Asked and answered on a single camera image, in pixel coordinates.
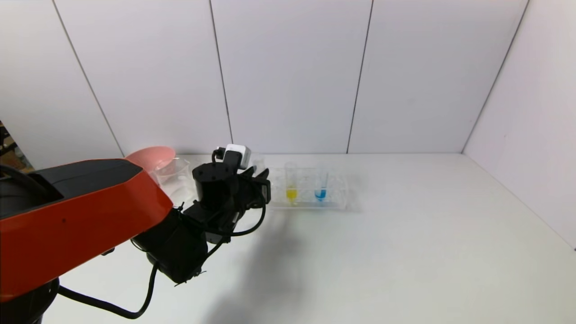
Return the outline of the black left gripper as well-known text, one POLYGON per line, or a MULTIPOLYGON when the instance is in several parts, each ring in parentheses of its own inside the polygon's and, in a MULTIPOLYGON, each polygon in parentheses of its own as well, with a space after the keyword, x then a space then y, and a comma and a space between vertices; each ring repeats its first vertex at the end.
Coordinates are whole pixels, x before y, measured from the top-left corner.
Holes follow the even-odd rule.
POLYGON ((245 187, 247 192, 243 194, 243 204, 247 209, 260 209, 264 208, 271 201, 271 182, 268 180, 270 171, 264 168, 259 174, 254 177, 255 166, 249 166, 238 175, 245 179, 245 187))

